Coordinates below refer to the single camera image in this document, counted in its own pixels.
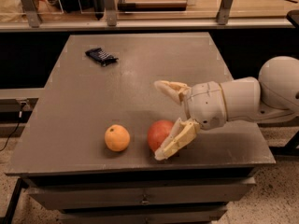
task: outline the black wire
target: black wire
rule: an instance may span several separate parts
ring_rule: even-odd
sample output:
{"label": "black wire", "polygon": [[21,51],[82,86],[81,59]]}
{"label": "black wire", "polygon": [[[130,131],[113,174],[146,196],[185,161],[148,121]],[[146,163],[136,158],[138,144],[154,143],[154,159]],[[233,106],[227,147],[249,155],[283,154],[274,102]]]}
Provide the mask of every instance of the black wire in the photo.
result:
{"label": "black wire", "polygon": [[10,137],[11,137],[11,136],[18,130],[18,128],[19,128],[19,126],[20,126],[20,123],[21,123],[22,109],[23,109],[23,106],[21,106],[21,109],[20,109],[19,120],[18,120],[18,124],[17,124],[16,128],[15,128],[14,131],[9,135],[9,137],[7,138],[6,143],[4,144],[4,147],[2,147],[2,148],[0,149],[0,152],[2,152],[4,149],[6,149]]}

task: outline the speckled floor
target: speckled floor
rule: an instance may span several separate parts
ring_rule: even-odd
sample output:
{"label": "speckled floor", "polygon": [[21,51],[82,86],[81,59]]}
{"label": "speckled floor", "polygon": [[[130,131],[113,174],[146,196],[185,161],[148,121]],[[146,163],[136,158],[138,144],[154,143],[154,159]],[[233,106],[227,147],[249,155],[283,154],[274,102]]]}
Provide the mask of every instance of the speckled floor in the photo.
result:
{"label": "speckled floor", "polygon": [[[270,146],[283,146],[299,130],[298,127],[261,128]],[[6,138],[0,138],[0,147]],[[5,215],[16,178],[4,175],[18,138],[10,139],[0,153],[0,217]],[[228,212],[213,224],[298,224],[299,223],[299,157],[277,157],[277,164],[261,168],[255,175],[257,185],[239,202],[229,203]],[[12,223],[61,223],[58,211],[48,211],[26,195],[18,202]]]}

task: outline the drawer knob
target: drawer knob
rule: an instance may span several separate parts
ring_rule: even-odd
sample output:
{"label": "drawer knob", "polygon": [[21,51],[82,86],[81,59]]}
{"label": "drawer knob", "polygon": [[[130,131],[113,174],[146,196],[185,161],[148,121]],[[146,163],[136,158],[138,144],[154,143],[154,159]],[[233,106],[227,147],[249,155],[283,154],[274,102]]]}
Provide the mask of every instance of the drawer knob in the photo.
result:
{"label": "drawer knob", "polygon": [[148,204],[150,204],[150,201],[147,199],[146,195],[143,195],[143,199],[142,199],[142,201],[140,203],[142,205],[148,205]]}

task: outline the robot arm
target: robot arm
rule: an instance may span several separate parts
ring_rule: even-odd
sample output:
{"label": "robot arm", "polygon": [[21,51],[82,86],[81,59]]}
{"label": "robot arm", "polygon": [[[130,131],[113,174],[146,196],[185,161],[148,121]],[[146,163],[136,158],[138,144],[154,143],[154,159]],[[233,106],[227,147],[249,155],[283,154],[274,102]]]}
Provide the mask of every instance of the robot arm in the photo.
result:
{"label": "robot arm", "polygon": [[155,152],[157,160],[171,157],[202,130],[222,127],[227,121],[284,122],[299,114],[299,61],[276,57],[254,77],[224,83],[214,81],[189,87],[156,81],[156,89],[184,105],[187,121],[178,119]]}

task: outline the red ball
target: red ball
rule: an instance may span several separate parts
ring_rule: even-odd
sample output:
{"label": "red ball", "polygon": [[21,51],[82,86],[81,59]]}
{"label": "red ball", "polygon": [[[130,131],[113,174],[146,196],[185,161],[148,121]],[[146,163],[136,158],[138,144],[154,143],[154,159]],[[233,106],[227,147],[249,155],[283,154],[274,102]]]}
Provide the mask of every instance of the red ball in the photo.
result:
{"label": "red ball", "polygon": [[155,152],[170,134],[174,122],[169,120],[159,120],[154,122],[148,130],[149,148]]}

